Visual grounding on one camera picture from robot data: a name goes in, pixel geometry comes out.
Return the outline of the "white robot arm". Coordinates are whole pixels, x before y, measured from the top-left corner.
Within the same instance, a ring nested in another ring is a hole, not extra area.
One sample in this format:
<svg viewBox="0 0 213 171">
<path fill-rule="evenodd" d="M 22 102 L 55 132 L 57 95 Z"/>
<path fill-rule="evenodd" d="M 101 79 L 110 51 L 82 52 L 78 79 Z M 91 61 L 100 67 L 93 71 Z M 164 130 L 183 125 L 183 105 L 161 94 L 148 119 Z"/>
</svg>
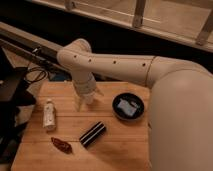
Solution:
<svg viewBox="0 0 213 171">
<path fill-rule="evenodd" d="M 149 92 L 150 171 L 213 171 L 213 73 L 197 62 L 161 55 L 97 53 L 78 38 L 57 51 L 75 93 L 99 90 L 96 75 Z"/>
</svg>

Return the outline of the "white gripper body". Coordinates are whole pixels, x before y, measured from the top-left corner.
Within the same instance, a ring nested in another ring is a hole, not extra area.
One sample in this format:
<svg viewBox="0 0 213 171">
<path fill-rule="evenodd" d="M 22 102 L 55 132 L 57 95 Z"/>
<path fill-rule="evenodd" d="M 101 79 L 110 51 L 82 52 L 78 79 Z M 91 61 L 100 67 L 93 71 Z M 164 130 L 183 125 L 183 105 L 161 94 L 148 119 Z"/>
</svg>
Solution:
<svg viewBox="0 0 213 171">
<path fill-rule="evenodd" d="M 91 77 L 88 81 L 73 83 L 77 95 L 86 103 L 92 104 L 94 100 L 94 92 L 96 90 L 96 80 Z"/>
</svg>

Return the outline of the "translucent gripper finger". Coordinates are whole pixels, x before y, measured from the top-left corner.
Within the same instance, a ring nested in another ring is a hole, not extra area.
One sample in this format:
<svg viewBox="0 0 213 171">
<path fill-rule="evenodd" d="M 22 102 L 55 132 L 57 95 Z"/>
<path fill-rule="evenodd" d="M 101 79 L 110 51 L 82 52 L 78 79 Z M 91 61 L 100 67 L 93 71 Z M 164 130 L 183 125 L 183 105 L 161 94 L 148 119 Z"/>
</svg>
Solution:
<svg viewBox="0 0 213 171">
<path fill-rule="evenodd" d="M 80 111 L 81 110 L 81 106 L 83 104 L 83 98 L 82 97 L 79 97 L 78 95 L 76 96 L 75 98 L 76 100 L 76 110 L 77 111 Z"/>
<path fill-rule="evenodd" d="M 100 96 L 104 96 L 104 93 L 99 88 L 96 88 L 95 92 Z"/>
</svg>

